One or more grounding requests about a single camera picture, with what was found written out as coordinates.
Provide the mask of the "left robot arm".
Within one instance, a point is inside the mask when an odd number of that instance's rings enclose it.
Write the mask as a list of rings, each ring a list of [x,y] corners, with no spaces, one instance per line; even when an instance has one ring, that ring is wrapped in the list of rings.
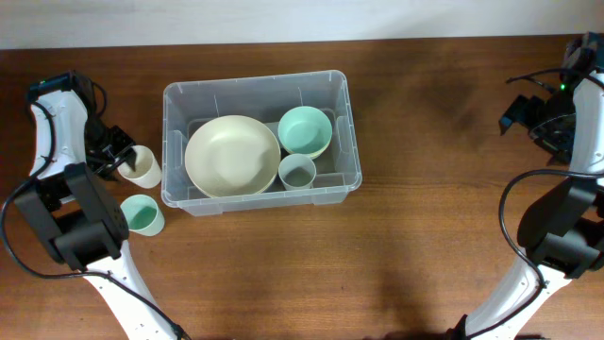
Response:
[[[6,199],[15,205],[43,249],[70,270],[29,275],[59,281],[83,279],[105,300],[130,339],[186,339],[161,310],[131,256],[128,223],[105,181],[125,165],[135,169],[135,141],[102,120],[105,90],[78,71],[32,83],[26,112],[36,125],[36,154],[27,179]]]

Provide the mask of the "cream bowl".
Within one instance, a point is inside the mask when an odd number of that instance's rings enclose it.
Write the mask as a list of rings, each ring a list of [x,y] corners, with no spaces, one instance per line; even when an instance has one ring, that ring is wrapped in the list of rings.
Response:
[[[241,115],[213,119],[190,138],[185,169],[209,197],[258,194],[273,183],[281,160],[273,132],[260,121]]]

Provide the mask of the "cream plastic cup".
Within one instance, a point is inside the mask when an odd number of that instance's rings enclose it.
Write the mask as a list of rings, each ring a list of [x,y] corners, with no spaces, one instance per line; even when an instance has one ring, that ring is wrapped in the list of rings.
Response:
[[[118,173],[126,180],[144,189],[156,187],[161,182],[161,168],[153,152],[144,145],[132,147],[136,158],[136,171],[134,173]]]

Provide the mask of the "grey plastic cup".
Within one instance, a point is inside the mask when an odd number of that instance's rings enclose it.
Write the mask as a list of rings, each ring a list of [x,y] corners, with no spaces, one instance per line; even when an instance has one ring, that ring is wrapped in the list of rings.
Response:
[[[287,191],[310,189],[316,175],[315,163],[302,154],[285,157],[278,167],[278,176]]]

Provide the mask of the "light green small bowl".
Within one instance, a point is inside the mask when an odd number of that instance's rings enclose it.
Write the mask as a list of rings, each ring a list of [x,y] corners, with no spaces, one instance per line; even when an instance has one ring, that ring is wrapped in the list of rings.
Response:
[[[288,110],[279,120],[277,137],[289,154],[318,158],[327,150],[333,126],[327,115],[310,106]]]

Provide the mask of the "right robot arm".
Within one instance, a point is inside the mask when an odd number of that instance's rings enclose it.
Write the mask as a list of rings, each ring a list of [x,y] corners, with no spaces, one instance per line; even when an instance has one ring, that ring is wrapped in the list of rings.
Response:
[[[518,97],[499,127],[526,128],[565,167],[531,170],[506,185],[498,222],[516,260],[489,298],[446,332],[448,339],[513,339],[554,293],[603,266],[603,223],[584,216],[590,209],[603,211],[603,69],[556,72],[559,89],[547,100]],[[561,182],[528,207],[511,237],[505,222],[509,194],[521,180],[538,176]]]

